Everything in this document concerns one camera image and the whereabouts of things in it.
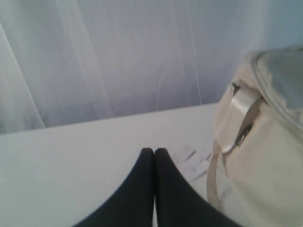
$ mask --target sheer curtain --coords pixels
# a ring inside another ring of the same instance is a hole
[[[301,0],[0,0],[0,133],[218,101]]]

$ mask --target white backdrop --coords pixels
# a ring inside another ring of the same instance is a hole
[[[218,101],[301,0],[0,0],[0,133]]]

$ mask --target curtain fold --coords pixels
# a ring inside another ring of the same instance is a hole
[[[0,132],[219,100],[250,51],[303,40],[300,0],[0,0]]]

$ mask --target cream bag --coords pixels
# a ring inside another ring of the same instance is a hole
[[[303,226],[303,49],[250,55],[218,104],[215,130],[208,201],[221,209],[223,161],[252,226]]]

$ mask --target bag zipper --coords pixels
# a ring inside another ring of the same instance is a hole
[[[303,133],[303,125],[298,123],[295,119],[293,119],[289,114],[287,114],[284,108],[273,98],[272,94],[268,91],[267,84],[262,77],[261,72],[258,69],[258,60],[265,52],[260,52],[258,55],[252,58],[251,60],[251,68],[258,84],[259,90],[263,95],[264,99],[287,123],[291,124],[297,131]]]

